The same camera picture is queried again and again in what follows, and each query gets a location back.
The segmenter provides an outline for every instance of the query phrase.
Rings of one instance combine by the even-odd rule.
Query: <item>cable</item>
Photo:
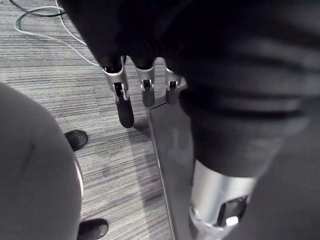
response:
[[[38,14],[38,13],[32,12],[31,10],[27,10],[27,9],[23,8],[22,6],[15,3],[13,0],[9,0],[9,2],[12,3],[14,6],[16,6],[18,9],[20,9],[28,14],[37,16],[37,17],[52,18],[52,17],[62,16],[63,14],[65,14],[64,11],[61,12],[60,10],[59,10],[59,13],[55,13],[55,14]]]
[[[59,6],[59,4],[58,4],[58,0],[55,0],[55,4],[56,4],[57,7],[60,8],[60,6]],[[67,28],[67,26],[66,26],[66,24],[65,24],[65,21],[64,21],[64,19],[63,19],[63,17],[62,17],[62,15],[60,15],[59,18],[60,18],[60,21],[61,21],[62,26],[63,26],[64,29],[71,35],[71,37],[73,37],[73,38],[74,38],[75,40],[77,40],[79,43],[87,46],[87,44],[86,44],[84,41],[82,41],[81,39],[77,38],[77,37]]]
[[[60,11],[63,11],[64,9],[62,7],[59,7],[59,6],[39,6],[39,7],[36,7],[36,8],[32,8],[30,10],[28,10],[29,12],[36,12],[36,11],[39,11],[39,10],[48,10],[48,9],[58,9]],[[22,33],[22,34],[28,34],[28,35],[31,35],[31,36],[38,36],[38,37],[42,37],[42,38],[46,38],[46,39],[50,39],[50,40],[54,40],[54,41],[57,41],[63,45],[66,45],[68,46],[69,48],[71,48],[73,51],[75,51],[83,60],[87,61],[89,64],[91,65],[94,65],[94,66],[97,66],[97,67],[100,67],[99,64],[97,63],[94,63],[90,60],[88,60],[85,56],[83,56],[77,49],[75,49],[72,45],[66,43],[65,41],[63,40],[60,40],[58,38],[55,38],[53,36],[47,36],[47,35],[43,35],[43,34],[40,34],[40,33],[34,33],[34,32],[29,32],[29,31],[25,31],[25,30],[22,30],[21,29],[21,20],[28,14],[30,14],[29,12],[25,12],[23,14],[21,14],[20,16],[18,16],[18,18],[14,21],[14,24],[13,24],[13,27],[15,30],[17,30],[18,32]]]

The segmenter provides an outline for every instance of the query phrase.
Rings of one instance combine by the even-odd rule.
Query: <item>gray carpet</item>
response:
[[[17,3],[30,9],[54,1]],[[126,70],[135,127],[125,129],[102,71],[67,46],[16,32],[13,22],[19,14],[8,0],[0,1],[0,81],[42,104],[63,131],[88,133],[88,145],[76,153],[84,177],[81,218],[106,218],[110,231],[105,240],[172,239],[132,62],[127,61]],[[67,25],[74,31],[69,21]],[[63,39],[93,59],[85,46],[68,35],[58,17],[27,16],[22,27]],[[160,97],[165,92],[164,64],[161,59],[156,63],[155,94]]]

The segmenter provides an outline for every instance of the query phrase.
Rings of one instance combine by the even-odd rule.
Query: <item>white cable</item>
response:
[[[48,9],[58,9],[58,10],[60,10],[60,11],[61,11],[61,10],[62,10],[62,11],[64,10],[62,7],[59,7],[59,6],[50,6],[50,5],[48,5],[48,6],[35,7],[35,8],[30,9],[29,11],[30,11],[30,12],[36,12],[36,11],[39,11],[39,10],[48,10]],[[57,41],[57,42],[59,42],[59,43],[61,43],[61,44],[63,44],[63,45],[66,45],[67,47],[71,48],[71,49],[72,49],[73,51],[75,51],[83,60],[87,61],[89,64],[100,67],[99,64],[94,63],[94,62],[88,60],[88,59],[87,59],[85,56],[83,56],[77,49],[75,49],[72,45],[66,43],[66,42],[63,41],[63,40],[60,40],[60,39],[55,38],[55,37],[53,37],[53,36],[43,35],[43,34],[40,34],[40,33],[34,33],[34,32],[29,32],[29,31],[25,31],[25,30],[20,29],[20,25],[19,25],[19,24],[20,24],[21,20],[22,20],[26,15],[28,15],[28,14],[29,14],[29,13],[24,12],[23,14],[21,14],[20,16],[18,16],[18,18],[15,20],[15,22],[14,22],[14,24],[13,24],[13,27],[14,27],[15,30],[17,30],[18,32],[20,32],[20,33],[22,33],[22,34],[28,34],[28,35],[31,35],[31,36],[38,36],[38,37],[42,37],[42,38],[46,38],[46,39],[50,39],[50,40]]]
[[[55,0],[55,4],[56,4],[57,7],[60,8],[59,3],[58,3],[58,0]],[[87,46],[87,44],[86,44],[84,41],[82,41],[81,39],[77,38],[77,37],[67,28],[67,26],[66,26],[66,24],[65,24],[65,21],[64,21],[64,18],[62,17],[62,15],[60,15],[59,18],[60,18],[60,21],[61,21],[62,26],[63,26],[64,29],[70,34],[70,36],[73,37],[75,40],[77,40],[79,43]]]

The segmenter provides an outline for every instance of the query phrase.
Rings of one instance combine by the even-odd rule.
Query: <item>silver metal part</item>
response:
[[[153,66],[149,69],[140,69],[140,68],[135,68],[136,69],[136,74],[139,79],[139,83],[141,86],[142,91],[145,91],[145,86],[144,86],[144,80],[149,80],[150,81],[150,88],[154,89],[154,83],[155,83],[155,63],[153,62]]]
[[[103,67],[101,68],[106,77],[106,80],[108,81],[109,88],[111,91],[114,91],[113,84],[116,84],[116,83],[122,83],[125,91],[129,89],[123,58],[121,58],[121,62],[122,62],[122,68],[119,72],[116,72],[116,73],[110,73],[110,72],[107,72]]]
[[[125,85],[123,83],[121,83],[121,87],[122,87],[121,92],[122,92],[122,95],[123,95],[123,99],[126,100],[126,101],[129,100],[129,98],[130,98],[129,91],[124,90],[125,89]],[[119,102],[119,97],[117,95],[117,90],[116,90],[115,84],[112,84],[112,89],[113,89],[112,91],[114,92],[115,101]]]
[[[226,220],[226,226],[216,227],[221,206],[231,200],[250,196],[257,179],[232,177],[215,172],[195,161],[191,194],[190,218],[197,228],[197,240],[217,240],[237,225],[238,216]]]
[[[170,88],[170,82],[174,82],[175,83],[175,89],[178,89],[181,82],[182,82],[182,76],[179,76],[177,74],[175,74],[173,71],[171,71],[169,68],[165,68],[165,85],[166,85],[166,89],[168,91],[172,90]]]
[[[115,84],[121,84],[122,86],[121,91],[123,92],[124,100],[128,100],[130,98],[129,91],[128,91],[129,84],[127,80],[127,74],[126,74],[123,57],[121,58],[121,63],[122,63],[122,68],[119,72],[116,72],[116,73],[110,73],[110,72],[107,72],[103,67],[101,68],[105,75],[106,80],[108,81],[109,88],[114,93],[114,97],[117,102],[119,101],[119,97],[116,93]]]
[[[145,80],[142,79],[140,82],[140,86],[141,86],[142,91],[146,90],[144,81]],[[151,79],[149,79],[149,85],[150,85],[150,89],[154,89],[154,84],[152,83]]]

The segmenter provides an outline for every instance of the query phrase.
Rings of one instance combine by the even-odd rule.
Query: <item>black fabric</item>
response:
[[[60,0],[97,61],[104,65],[112,56],[142,59],[215,60],[294,68],[319,66],[294,59],[290,52],[317,48],[314,20],[317,3],[269,0]],[[259,37],[270,41],[272,52],[263,54]],[[250,40],[241,49],[237,45]],[[278,43],[290,44],[287,52]],[[179,74],[190,69],[182,62]]]
[[[318,240],[320,99],[302,109],[304,132],[289,137],[259,180],[239,226],[224,240]]]
[[[262,176],[283,144],[282,138],[221,134],[196,124],[192,124],[191,130],[194,158],[230,177]]]
[[[142,58],[135,58],[132,57],[131,60],[134,62],[134,65],[138,68],[138,69],[142,69],[142,70],[148,70],[151,69],[154,65],[155,59],[151,58],[151,59],[142,59]]]
[[[75,240],[81,188],[54,118],[0,83],[0,239]]]

